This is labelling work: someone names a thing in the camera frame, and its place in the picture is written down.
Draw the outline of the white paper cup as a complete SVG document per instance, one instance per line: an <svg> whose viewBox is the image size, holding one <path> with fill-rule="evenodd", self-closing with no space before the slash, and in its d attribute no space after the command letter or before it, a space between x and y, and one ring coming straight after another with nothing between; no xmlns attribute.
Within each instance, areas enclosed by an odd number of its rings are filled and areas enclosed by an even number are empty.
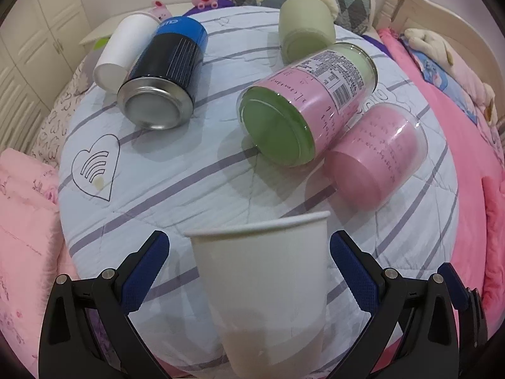
<svg viewBox="0 0 505 379"><path fill-rule="evenodd" d="M302 378L324 339L328 211L187 232L213 323L240 378Z"/></svg>
<svg viewBox="0 0 505 379"><path fill-rule="evenodd" d="M122 19L97 61L94 82L107 93L117 94L159 24L156 16L144 11Z"/></svg>

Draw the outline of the pink clear plastic cup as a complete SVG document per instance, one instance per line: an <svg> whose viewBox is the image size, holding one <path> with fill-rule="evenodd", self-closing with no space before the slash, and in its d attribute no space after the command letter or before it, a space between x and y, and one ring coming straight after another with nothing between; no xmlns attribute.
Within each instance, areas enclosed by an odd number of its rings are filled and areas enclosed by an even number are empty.
<svg viewBox="0 0 505 379"><path fill-rule="evenodd" d="M399 105L381 103L326 152L324 172L348 205L371 211L404 185L427 153L418 118Z"/></svg>

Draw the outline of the sage green cup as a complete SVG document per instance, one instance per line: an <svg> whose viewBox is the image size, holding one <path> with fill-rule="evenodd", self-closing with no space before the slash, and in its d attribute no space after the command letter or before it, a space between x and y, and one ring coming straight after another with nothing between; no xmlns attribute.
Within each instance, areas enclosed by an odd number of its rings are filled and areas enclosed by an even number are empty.
<svg viewBox="0 0 505 379"><path fill-rule="evenodd" d="M280 8L278 36L285 64L330 47L336 30L329 7L321 0L287 0Z"/></svg>

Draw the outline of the light pink folded quilt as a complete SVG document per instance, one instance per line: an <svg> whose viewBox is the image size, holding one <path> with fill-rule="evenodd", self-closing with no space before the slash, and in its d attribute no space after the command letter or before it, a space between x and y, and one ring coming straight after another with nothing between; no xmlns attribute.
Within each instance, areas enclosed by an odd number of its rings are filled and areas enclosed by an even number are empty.
<svg viewBox="0 0 505 379"><path fill-rule="evenodd" d="M40 333L52 285L76 277L58 205L58 172L12 148L1 152L1 333L39 376Z"/></svg>

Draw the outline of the pink fleece blanket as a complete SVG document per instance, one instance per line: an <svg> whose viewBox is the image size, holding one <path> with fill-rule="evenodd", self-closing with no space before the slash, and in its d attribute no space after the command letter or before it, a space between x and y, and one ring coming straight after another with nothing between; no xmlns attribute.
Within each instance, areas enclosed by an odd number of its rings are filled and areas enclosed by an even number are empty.
<svg viewBox="0 0 505 379"><path fill-rule="evenodd" d="M449 142L459 186L451 263L464 284L479 291L492 336L504 320L504 168L452 99L424 80L397 35L387 28L378 35L428 101Z"/></svg>

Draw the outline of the heart pattern sheet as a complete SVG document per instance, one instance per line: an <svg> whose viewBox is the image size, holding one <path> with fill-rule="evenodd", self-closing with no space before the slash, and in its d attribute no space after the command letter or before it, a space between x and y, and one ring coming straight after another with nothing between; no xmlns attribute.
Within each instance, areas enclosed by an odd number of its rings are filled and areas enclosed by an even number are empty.
<svg viewBox="0 0 505 379"><path fill-rule="evenodd" d="M75 111L93 84L92 72L97 57L86 55L67 86L56 98L49 116L42 122L29 155L55 169L59 168L68 126Z"/></svg>

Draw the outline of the striped grey quilt cover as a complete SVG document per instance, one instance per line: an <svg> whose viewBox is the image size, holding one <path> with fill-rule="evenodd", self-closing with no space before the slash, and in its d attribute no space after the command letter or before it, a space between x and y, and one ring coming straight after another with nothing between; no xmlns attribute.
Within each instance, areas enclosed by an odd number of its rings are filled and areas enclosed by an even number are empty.
<svg viewBox="0 0 505 379"><path fill-rule="evenodd" d="M246 137L236 102L282 67L278 11L244 6L196 18L209 39L189 122L142 130L124 117L113 95L91 88L68 127L59 204L81 278L118 266L154 230L168 234L169 259L131 320L164 362L199 378L231 378L186 231L327 210L330 231L346 230L382 266L424 279L454 251L459 187L427 100L393 59L343 28L337 39L361 47L377 66L371 101L417 117L428 140L426 159L376 212L347 208L322 163L292 169L271 163Z"/></svg>

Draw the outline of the pink white plush dog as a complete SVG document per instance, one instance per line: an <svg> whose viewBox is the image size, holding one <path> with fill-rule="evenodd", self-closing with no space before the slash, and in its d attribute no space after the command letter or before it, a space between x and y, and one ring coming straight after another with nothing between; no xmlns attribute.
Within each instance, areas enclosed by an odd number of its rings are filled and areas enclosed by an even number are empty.
<svg viewBox="0 0 505 379"><path fill-rule="evenodd" d="M430 30L408 28L403 32L403 39L410 49L422 53L460 85L490 127L497 124L496 94L493 88L478 77L444 37Z"/></svg>

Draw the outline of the blue cartoon pillow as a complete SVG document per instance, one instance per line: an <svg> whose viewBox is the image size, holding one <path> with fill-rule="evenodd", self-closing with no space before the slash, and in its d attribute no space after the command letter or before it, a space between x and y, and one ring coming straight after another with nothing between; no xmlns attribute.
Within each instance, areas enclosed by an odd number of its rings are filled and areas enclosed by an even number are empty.
<svg viewBox="0 0 505 379"><path fill-rule="evenodd" d="M430 59L421 51L411 48L407 42L407 38L402 34L399 37L400 42L406 48L412 60L419 68L421 75L426 82L433 84L441 91L445 90L449 85L454 84L454 79L448 75L435 61Z"/></svg>

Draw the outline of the pink green labelled jar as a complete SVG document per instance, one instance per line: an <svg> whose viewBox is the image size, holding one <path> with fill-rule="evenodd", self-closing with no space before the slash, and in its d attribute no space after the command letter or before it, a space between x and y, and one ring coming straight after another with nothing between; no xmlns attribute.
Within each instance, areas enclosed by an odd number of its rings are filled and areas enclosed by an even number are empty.
<svg viewBox="0 0 505 379"><path fill-rule="evenodd" d="M244 90L237 101L239 121L266 158L301 166L326 151L377 83L368 53L336 43Z"/></svg>

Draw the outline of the black blue metal can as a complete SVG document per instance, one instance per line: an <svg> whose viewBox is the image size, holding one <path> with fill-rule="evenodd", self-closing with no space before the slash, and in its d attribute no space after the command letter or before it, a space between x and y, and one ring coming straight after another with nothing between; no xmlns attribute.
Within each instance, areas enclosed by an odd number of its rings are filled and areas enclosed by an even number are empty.
<svg viewBox="0 0 505 379"><path fill-rule="evenodd" d="M118 90L124 117L150 130L186 123L193 114L207 43L205 27L194 18L163 21Z"/></svg>

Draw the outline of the cream wooden headboard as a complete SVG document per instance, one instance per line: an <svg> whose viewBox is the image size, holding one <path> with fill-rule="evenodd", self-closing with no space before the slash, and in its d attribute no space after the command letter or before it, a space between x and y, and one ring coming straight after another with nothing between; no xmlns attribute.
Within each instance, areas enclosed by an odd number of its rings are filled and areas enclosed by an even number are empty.
<svg viewBox="0 0 505 379"><path fill-rule="evenodd" d="M373 26L402 33L423 28L444 37L496 93L498 109L504 106L504 79L498 60L479 32L456 13L430 0L384 0Z"/></svg>

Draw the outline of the grey flower pillow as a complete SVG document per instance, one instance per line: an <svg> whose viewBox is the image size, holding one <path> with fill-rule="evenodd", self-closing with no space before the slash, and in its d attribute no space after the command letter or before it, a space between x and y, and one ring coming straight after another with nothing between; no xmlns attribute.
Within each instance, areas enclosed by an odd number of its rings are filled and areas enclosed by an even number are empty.
<svg viewBox="0 0 505 379"><path fill-rule="evenodd" d="M86 60L88 60L88 62L91 63L96 63L99 60L102 52L104 51L104 48L107 46L109 40L110 37L104 37L96 40L94 45L92 46L92 49L87 54Z"/></svg>

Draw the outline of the white bedside table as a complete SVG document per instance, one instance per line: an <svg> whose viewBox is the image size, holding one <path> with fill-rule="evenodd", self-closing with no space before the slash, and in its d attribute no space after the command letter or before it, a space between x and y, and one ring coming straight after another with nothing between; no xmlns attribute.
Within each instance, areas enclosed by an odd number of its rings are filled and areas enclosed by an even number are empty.
<svg viewBox="0 0 505 379"><path fill-rule="evenodd" d="M172 15L178 16L187 13L193 8L193 5L191 3L172 3L167 4L166 8ZM110 37L121 21L133 13L133 11L121 13L103 21L80 41L80 45L89 45L96 40Z"/></svg>

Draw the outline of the cream wardrobe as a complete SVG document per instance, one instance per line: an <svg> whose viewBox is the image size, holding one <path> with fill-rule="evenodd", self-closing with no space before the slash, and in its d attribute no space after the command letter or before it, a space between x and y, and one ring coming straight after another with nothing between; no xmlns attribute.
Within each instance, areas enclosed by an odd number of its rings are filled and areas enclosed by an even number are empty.
<svg viewBox="0 0 505 379"><path fill-rule="evenodd" d="M27 152L86 55L81 0L17 0L1 25L1 148Z"/></svg>

